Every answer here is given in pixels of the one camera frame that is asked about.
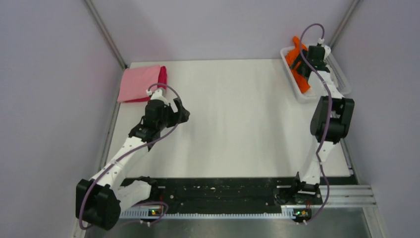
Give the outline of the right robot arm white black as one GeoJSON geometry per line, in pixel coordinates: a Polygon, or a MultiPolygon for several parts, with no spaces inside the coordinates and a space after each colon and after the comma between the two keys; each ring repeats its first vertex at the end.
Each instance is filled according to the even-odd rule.
{"type": "Polygon", "coordinates": [[[300,48],[290,65],[302,76],[319,97],[310,122],[313,143],[304,165],[297,172],[290,191],[296,204],[304,204],[318,193],[323,165],[333,148],[348,134],[355,102],[345,98],[334,84],[331,70],[326,63],[330,49],[326,45],[300,48]]]}

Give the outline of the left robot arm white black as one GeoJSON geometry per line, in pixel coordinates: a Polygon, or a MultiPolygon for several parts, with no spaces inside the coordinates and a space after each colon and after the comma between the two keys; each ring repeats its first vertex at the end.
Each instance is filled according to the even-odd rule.
{"type": "Polygon", "coordinates": [[[166,97],[152,95],[145,114],[130,130],[114,157],[90,179],[78,182],[75,217],[81,229],[85,230],[83,224],[88,223],[109,231],[116,225],[120,214],[135,204],[144,201],[153,205],[158,201],[159,192],[150,182],[136,180],[129,185],[123,182],[154,144],[166,137],[161,135],[164,129],[174,131],[179,124],[188,121],[190,112],[184,108],[182,100],[177,97],[173,101],[176,111],[166,97]]]}

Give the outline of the orange t shirt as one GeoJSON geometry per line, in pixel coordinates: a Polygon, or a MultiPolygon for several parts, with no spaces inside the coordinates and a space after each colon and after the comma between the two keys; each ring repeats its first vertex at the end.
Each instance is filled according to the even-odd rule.
{"type": "Polygon", "coordinates": [[[300,92],[305,94],[310,89],[310,85],[308,84],[307,78],[302,74],[304,61],[302,60],[302,56],[300,54],[301,41],[297,36],[294,36],[292,38],[292,42],[294,44],[294,48],[289,51],[285,59],[300,92]]]}

